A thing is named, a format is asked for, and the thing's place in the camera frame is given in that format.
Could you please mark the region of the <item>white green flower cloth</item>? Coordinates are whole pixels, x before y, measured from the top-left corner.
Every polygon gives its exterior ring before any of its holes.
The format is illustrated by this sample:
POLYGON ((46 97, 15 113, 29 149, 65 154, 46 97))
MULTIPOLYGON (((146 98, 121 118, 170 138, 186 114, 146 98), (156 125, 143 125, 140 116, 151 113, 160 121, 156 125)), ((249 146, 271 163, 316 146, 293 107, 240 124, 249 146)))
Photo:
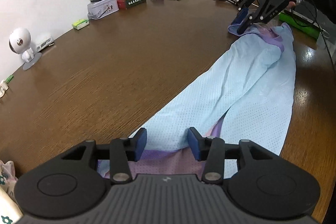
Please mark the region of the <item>white green flower cloth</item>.
POLYGON ((13 224, 23 217, 18 205, 0 188, 0 224, 13 224))

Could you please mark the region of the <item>pink blue mesh garment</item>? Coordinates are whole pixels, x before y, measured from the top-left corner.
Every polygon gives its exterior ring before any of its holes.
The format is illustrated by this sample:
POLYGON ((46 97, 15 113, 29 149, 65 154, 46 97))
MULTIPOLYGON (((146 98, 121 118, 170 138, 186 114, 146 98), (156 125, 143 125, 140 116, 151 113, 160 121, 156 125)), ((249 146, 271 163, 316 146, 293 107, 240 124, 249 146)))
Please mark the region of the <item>pink blue mesh garment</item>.
POLYGON ((201 174, 187 130, 237 144, 249 139, 279 155, 291 120, 295 53, 286 23, 254 24, 143 127, 147 144, 130 163, 138 174, 201 174))

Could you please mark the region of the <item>pink floral cloth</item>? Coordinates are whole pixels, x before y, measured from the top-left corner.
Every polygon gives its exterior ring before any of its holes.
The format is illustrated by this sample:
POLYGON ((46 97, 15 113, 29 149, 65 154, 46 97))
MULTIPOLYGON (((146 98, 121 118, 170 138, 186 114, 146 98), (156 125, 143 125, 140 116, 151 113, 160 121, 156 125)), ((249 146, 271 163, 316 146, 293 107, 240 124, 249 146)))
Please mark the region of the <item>pink floral cloth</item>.
POLYGON ((17 183, 13 161, 1 161, 1 188, 14 200, 14 188, 17 183))

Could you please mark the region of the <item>white clip gadget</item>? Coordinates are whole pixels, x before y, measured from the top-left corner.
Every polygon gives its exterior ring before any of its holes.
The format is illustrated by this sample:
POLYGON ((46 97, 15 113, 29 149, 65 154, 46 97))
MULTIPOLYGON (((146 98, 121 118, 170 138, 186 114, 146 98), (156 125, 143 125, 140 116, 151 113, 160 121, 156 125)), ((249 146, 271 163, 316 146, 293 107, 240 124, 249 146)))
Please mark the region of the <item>white clip gadget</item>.
POLYGON ((1 80, 0 82, 0 98, 2 98, 6 91, 9 89, 8 84, 5 80, 1 80))

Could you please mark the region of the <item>white small speaker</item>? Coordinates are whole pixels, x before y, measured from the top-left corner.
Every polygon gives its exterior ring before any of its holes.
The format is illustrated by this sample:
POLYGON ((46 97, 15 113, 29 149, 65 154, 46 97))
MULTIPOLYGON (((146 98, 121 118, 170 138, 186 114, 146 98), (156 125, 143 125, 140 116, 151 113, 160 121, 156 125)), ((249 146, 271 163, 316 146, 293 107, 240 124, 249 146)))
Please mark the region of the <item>white small speaker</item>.
POLYGON ((51 35, 41 36, 35 42, 35 51, 40 52, 46 47, 52 46, 54 44, 54 38, 51 35))

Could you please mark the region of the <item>white tin box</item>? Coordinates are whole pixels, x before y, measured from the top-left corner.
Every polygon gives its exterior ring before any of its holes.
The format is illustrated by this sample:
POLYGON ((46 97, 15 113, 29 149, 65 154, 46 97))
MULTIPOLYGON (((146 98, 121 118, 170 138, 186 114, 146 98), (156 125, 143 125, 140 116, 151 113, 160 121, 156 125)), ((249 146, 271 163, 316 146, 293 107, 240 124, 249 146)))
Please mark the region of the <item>white tin box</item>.
POLYGON ((88 19, 98 20, 119 10, 117 0, 102 0, 87 5, 88 19))

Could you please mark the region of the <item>green tissue pack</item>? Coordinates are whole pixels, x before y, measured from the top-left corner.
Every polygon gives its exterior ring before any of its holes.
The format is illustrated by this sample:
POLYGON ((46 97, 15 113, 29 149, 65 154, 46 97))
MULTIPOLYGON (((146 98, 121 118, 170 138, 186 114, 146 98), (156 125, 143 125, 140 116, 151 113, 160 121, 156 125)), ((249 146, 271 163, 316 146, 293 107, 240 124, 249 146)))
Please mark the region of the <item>green tissue pack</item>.
POLYGON ((81 30, 82 28, 86 27, 89 25, 89 20, 88 19, 80 19, 77 20, 76 22, 72 23, 72 28, 75 30, 81 30))

